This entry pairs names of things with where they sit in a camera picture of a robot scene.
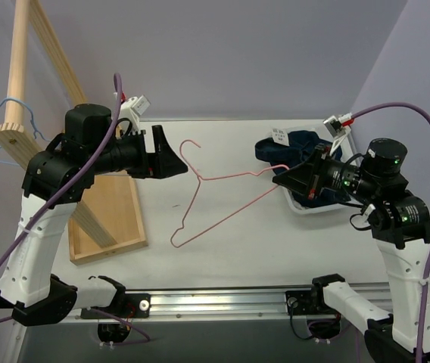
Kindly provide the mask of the dark navy garment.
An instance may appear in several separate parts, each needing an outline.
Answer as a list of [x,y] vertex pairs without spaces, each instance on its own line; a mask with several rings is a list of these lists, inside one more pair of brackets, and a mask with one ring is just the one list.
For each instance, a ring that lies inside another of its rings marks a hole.
[[[262,139],[254,145],[255,157],[271,166],[284,164],[289,168],[306,161],[318,144],[331,145],[327,140],[321,139],[313,131],[293,131],[288,133],[289,146],[277,144],[271,137]],[[348,196],[324,189],[316,200],[307,200],[296,193],[291,193],[294,200],[307,208],[330,206],[350,201]]]

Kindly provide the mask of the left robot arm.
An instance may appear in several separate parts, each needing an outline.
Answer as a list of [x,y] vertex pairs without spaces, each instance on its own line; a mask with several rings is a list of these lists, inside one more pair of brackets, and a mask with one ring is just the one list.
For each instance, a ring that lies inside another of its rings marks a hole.
[[188,171],[162,126],[152,128],[152,153],[142,133],[118,138],[116,127],[107,107],[79,104],[67,111],[64,132],[28,163],[15,248],[0,278],[0,309],[10,309],[23,326],[57,324],[74,309],[100,309],[108,317],[124,311],[126,288],[114,279],[91,276],[75,287],[51,272],[67,223],[97,175],[163,179]]

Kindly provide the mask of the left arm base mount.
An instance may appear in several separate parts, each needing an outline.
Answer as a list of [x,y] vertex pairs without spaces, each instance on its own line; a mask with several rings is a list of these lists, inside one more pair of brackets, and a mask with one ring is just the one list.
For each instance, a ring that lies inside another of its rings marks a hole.
[[82,309],[82,320],[96,320],[97,338],[101,345],[114,348],[150,343],[149,335],[135,327],[134,320],[146,319],[150,315],[151,295],[149,293],[125,293],[114,301],[111,307]]

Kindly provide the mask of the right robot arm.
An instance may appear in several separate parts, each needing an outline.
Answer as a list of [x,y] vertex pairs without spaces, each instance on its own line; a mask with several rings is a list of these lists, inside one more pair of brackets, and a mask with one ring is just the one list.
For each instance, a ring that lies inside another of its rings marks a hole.
[[273,183],[315,200],[324,190],[348,194],[362,204],[390,287],[387,312],[355,291],[338,274],[312,280],[309,303],[318,312],[343,315],[364,337],[375,362],[430,362],[430,213],[407,189],[400,167],[407,148],[399,141],[370,142],[359,166],[317,146],[303,163],[273,177]]

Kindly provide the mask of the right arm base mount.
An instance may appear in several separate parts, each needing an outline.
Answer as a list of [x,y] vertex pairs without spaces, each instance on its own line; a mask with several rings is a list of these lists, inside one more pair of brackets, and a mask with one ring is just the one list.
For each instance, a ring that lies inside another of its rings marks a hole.
[[[301,342],[314,342],[330,345],[344,336],[351,328],[343,326],[341,313],[319,302],[309,290],[287,290],[285,292],[286,310],[291,332]],[[295,318],[305,317],[307,333],[301,335],[295,327]]]

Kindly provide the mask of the pink wire hanger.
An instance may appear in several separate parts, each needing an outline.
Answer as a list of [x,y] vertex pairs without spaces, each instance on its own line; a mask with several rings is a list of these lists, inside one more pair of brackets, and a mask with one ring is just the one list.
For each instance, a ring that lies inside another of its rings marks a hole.
[[[178,244],[177,242],[175,242],[175,238],[179,232],[181,232],[185,229],[186,220],[189,217],[189,213],[192,211],[193,206],[195,205],[195,201],[198,197],[198,194],[199,194],[203,184],[210,183],[210,182],[219,182],[219,181],[229,180],[229,179],[234,179],[234,178],[244,178],[244,177],[259,178],[262,174],[269,172],[269,171],[276,170],[276,169],[282,169],[283,171],[289,170],[289,167],[286,164],[279,163],[279,164],[276,164],[275,166],[268,166],[264,169],[261,169],[258,172],[249,170],[249,171],[244,171],[244,172],[232,173],[232,174],[228,174],[228,175],[218,175],[218,176],[205,177],[201,174],[201,172],[195,166],[192,165],[192,163],[189,161],[189,159],[184,155],[183,148],[185,147],[186,144],[192,144],[196,148],[201,149],[201,145],[199,143],[197,143],[196,141],[191,140],[191,139],[186,139],[186,140],[182,141],[180,146],[179,146],[179,155],[181,156],[181,158],[185,162],[185,164],[188,166],[189,170],[191,172],[193,172],[193,174],[195,175],[195,177],[197,179],[197,186],[196,186],[195,192],[194,192],[194,194],[193,194],[193,196],[192,196],[192,198],[191,198],[191,200],[187,206],[187,209],[186,209],[186,211],[185,211],[185,213],[184,213],[184,215],[180,221],[180,226],[172,233],[172,235],[170,237],[170,244],[172,247],[174,247],[176,249],[184,247],[186,244],[189,244],[190,242],[199,238],[203,234],[206,234],[207,232],[213,230],[214,228],[221,225],[222,223],[224,223],[228,219],[232,218],[233,216],[237,215],[238,213],[240,213],[244,209],[247,209],[248,207],[255,204],[257,201],[263,199],[265,196],[269,195],[270,193],[272,193],[275,189],[277,189],[279,187],[278,185],[273,185],[267,191],[265,191],[262,194],[260,194],[259,196],[255,197],[253,200],[250,200],[245,205],[240,206],[238,209],[236,209],[232,213],[224,216],[218,222],[215,222],[212,225],[208,225],[206,222],[203,222],[202,225],[205,227],[205,229],[200,230],[198,233],[194,234],[192,237],[189,237],[188,239],[186,239],[183,242]],[[210,208],[212,206],[214,206],[215,209],[217,209],[220,204],[222,206],[225,206],[228,203],[226,201],[227,195],[228,194],[225,191],[219,190],[214,195],[210,195],[209,197],[205,197],[203,199],[204,205],[197,207],[195,209],[195,211],[198,212],[198,214],[195,217],[195,221],[201,222],[204,214],[208,214],[210,217],[210,215],[213,214],[213,212],[211,212],[211,210],[210,210]]]

